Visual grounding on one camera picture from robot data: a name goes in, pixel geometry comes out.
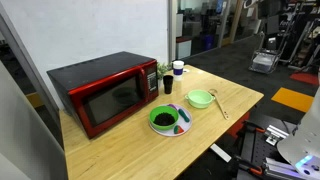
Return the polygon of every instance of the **cable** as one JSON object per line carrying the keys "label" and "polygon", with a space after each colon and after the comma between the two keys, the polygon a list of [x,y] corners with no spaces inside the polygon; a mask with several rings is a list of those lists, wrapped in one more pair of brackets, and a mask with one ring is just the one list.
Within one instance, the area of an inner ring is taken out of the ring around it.
{"label": "cable", "polygon": [[316,29],[314,28],[312,31],[311,31],[311,46],[312,46],[312,60],[314,60],[314,46],[315,46],[315,43],[314,43],[314,38],[313,38],[313,31]]}
{"label": "cable", "polygon": [[284,125],[284,127],[286,128],[287,133],[290,134],[290,131],[289,131],[287,124],[283,120],[281,120],[281,122]]}

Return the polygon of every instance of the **white cup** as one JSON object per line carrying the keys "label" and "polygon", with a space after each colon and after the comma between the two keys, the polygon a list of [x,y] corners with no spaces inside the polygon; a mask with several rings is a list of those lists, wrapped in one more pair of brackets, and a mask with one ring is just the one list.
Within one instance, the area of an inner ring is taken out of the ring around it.
{"label": "white cup", "polygon": [[173,61],[173,79],[175,81],[182,80],[183,66],[184,66],[183,61]]}

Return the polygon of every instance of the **microwave window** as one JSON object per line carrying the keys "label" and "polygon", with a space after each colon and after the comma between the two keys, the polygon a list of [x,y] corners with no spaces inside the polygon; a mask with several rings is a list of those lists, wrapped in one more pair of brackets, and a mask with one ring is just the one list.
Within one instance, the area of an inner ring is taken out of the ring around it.
{"label": "microwave window", "polygon": [[105,122],[143,99],[139,76],[126,79],[112,87],[88,96],[83,104],[93,126]]}

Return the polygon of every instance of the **soil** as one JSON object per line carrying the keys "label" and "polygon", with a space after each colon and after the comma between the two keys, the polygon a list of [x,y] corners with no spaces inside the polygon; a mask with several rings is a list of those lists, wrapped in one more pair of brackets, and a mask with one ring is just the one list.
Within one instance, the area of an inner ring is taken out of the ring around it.
{"label": "soil", "polygon": [[161,113],[156,116],[154,123],[159,126],[169,126],[174,123],[174,117],[169,113]]}

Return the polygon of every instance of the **red microwave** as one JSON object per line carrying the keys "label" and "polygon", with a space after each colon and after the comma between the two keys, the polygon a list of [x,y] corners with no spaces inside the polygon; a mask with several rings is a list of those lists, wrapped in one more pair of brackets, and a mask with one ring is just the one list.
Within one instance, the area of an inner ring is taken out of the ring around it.
{"label": "red microwave", "polygon": [[81,121],[89,138],[159,95],[157,61],[128,52],[47,73],[66,111]]}

